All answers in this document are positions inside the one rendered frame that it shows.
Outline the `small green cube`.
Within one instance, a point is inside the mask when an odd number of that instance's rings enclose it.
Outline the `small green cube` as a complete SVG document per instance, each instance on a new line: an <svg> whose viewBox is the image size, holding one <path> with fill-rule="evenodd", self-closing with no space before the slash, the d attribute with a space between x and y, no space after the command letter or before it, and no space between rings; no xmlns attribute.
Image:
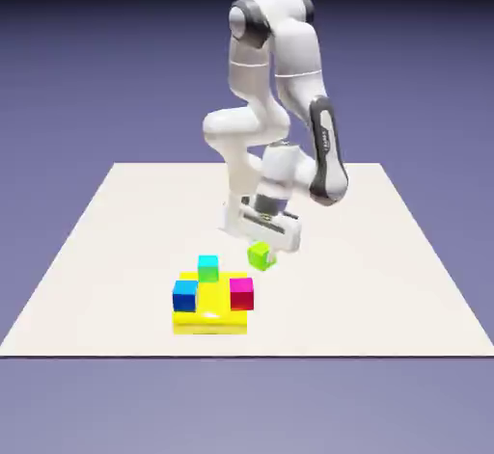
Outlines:
<svg viewBox="0 0 494 454"><path fill-rule="evenodd" d="M247 250L248 261L259 271L267 270L273 263L270 247L262 241L253 243Z"/></svg>

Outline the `small blue cube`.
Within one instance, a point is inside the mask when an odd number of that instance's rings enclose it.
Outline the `small blue cube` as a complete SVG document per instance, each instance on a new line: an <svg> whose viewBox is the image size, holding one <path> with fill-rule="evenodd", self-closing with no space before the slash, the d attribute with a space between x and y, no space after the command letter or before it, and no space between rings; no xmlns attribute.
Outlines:
<svg viewBox="0 0 494 454"><path fill-rule="evenodd" d="M198 282L177 280L173 288L173 311L195 312L197 308Z"/></svg>

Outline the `small magenta cube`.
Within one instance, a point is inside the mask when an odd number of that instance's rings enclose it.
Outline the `small magenta cube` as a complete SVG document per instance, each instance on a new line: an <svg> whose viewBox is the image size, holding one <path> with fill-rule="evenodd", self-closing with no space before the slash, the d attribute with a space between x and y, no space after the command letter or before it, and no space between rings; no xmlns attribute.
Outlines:
<svg viewBox="0 0 494 454"><path fill-rule="evenodd" d="M231 310L254 309L254 283L251 278L230 278Z"/></svg>

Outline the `large yellow box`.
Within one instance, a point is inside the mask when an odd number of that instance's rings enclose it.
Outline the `large yellow box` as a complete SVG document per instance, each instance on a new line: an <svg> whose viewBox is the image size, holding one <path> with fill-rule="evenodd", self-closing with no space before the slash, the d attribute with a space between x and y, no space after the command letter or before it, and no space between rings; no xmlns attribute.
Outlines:
<svg viewBox="0 0 494 454"><path fill-rule="evenodd" d="M220 272L218 282L199 282L196 272L181 272L178 280L198 282L195 312L172 311L175 334L247 334L248 312L231 310L230 278L250 278L245 272Z"/></svg>

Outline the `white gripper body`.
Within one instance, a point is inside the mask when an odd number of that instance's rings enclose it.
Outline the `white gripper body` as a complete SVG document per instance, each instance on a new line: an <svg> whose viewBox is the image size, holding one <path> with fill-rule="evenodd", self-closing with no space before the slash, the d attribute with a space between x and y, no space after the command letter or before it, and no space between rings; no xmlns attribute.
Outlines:
<svg viewBox="0 0 494 454"><path fill-rule="evenodd" d="M237 217L237 235L253 242L264 242L275 252L297 252L302 226L298 216L287 211L287 204L282 201L280 211L274 215L261 213L251 203L242 202Z"/></svg>

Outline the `small cyan cube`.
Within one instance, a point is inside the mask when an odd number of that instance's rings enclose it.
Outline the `small cyan cube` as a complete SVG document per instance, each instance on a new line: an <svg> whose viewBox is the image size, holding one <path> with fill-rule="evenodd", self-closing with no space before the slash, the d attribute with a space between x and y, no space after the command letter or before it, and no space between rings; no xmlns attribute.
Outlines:
<svg viewBox="0 0 494 454"><path fill-rule="evenodd" d="M219 260L215 254L200 254L197 264L199 282L214 283L219 279Z"/></svg>

